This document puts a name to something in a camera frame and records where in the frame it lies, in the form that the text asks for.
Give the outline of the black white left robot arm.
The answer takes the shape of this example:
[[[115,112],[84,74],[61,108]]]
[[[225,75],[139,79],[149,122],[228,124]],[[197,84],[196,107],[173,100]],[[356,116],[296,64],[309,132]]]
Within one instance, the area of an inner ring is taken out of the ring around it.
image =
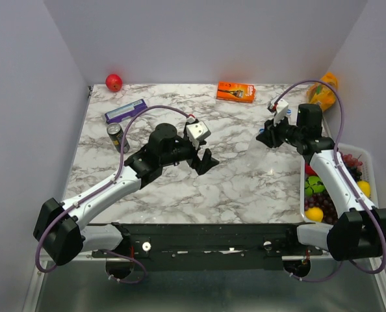
[[[81,252],[108,250],[116,257],[125,255],[129,231],[118,223],[93,226],[91,221],[112,204],[156,180],[166,166],[185,161],[203,175],[218,165],[209,149],[198,156],[210,134],[205,123],[198,120],[186,123],[183,136],[171,124],[156,126],[148,143],[129,156],[116,173],[62,203],[54,198],[43,203],[33,231],[38,250],[44,250],[57,266],[69,263]]]

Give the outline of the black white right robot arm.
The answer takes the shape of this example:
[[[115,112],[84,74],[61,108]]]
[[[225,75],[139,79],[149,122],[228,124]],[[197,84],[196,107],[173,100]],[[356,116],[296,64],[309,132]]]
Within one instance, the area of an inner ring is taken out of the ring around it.
[[[287,143],[318,174],[338,215],[334,225],[321,222],[299,225],[284,238],[288,253],[297,255],[307,245],[328,251],[337,261],[386,256],[386,209],[377,208],[358,187],[335,142],[322,134],[322,110],[312,104],[298,107],[297,123],[287,118],[286,101],[271,102],[274,117],[264,123],[257,140],[269,148]]]

